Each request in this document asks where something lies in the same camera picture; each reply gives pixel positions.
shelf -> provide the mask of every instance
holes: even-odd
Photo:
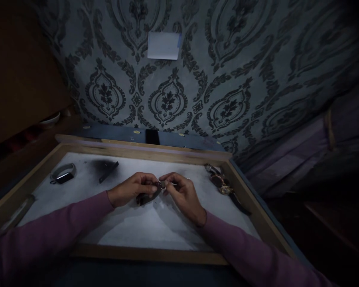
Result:
[[[0,190],[24,168],[37,164],[58,144],[54,138],[55,134],[67,132],[80,125],[79,116],[62,117],[53,128],[43,131],[35,142],[30,142],[24,148],[0,159]]]

long sleeve shirt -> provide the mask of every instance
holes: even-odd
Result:
[[[71,247],[113,211],[104,191],[0,234],[0,286]],[[321,273],[207,212],[205,240],[254,286],[331,286]]]

wristwatch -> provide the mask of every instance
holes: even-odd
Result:
[[[51,184],[63,184],[76,175],[76,166],[73,163],[69,163],[56,168],[51,173]]]
[[[219,192],[223,195],[227,195],[231,198],[234,205],[244,214],[250,216],[251,212],[245,209],[242,204],[239,202],[237,196],[235,195],[235,192],[233,188],[231,187],[231,184],[227,178],[225,178],[215,167],[213,167],[210,164],[204,165],[207,172],[210,173],[210,180],[211,182],[218,188]]]

right hand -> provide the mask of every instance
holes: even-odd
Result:
[[[207,215],[199,203],[193,182],[175,172],[163,175],[159,180],[165,181],[166,190],[179,210],[196,226],[203,227],[206,224]],[[173,182],[178,185],[178,190],[172,185]]]

black strap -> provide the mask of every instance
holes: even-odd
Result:
[[[244,214],[246,214],[247,216],[251,215],[251,212],[248,211],[247,209],[245,209],[240,202],[238,201],[238,198],[236,197],[235,193],[231,192],[229,193],[229,197],[231,198],[231,200],[233,201],[234,205]]]

